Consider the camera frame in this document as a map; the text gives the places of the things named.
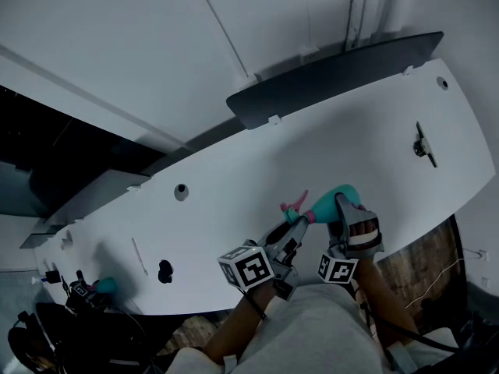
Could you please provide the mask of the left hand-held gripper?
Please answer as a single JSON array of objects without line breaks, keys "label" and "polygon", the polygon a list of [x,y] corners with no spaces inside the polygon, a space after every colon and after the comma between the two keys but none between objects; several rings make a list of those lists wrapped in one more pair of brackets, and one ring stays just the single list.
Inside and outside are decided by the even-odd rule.
[{"label": "left hand-held gripper", "polygon": [[[257,245],[248,240],[245,245],[218,257],[226,281],[244,292],[272,281],[278,296],[289,300],[299,285],[299,275],[292,264],[285,262],[286,254],[292,254],[301,246],[308,227],[306,217],[300,217],[293,224],[282,221],[265,233]],[[282,246],[280,252],[272,247],[278,244]]]}]

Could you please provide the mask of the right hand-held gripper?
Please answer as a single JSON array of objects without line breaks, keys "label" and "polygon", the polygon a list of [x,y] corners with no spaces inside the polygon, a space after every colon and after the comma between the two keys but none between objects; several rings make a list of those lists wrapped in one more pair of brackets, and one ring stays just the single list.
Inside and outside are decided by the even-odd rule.
[{"label": "right hand-held gripper", "polygon": [[[317,273],[324,283],[349,283],[360,259],[384,251],[382,234],[375,213],[358,210],[340,192],[335,195],[335,202],[340,220],[327,225],[329,246],[322,253]],[[372,231],[351,235],[350,227],[366,222],[372,224]]]}]

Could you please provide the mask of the person's right hand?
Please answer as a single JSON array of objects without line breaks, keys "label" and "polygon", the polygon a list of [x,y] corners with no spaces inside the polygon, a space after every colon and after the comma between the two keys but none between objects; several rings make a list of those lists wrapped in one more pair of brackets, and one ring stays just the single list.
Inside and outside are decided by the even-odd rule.
[{"label": "person's right hand", "polygon": [[368,220],[352,224],[349,226],[349,235],[351,237],[373,233],[377,230],[377,222]]}]

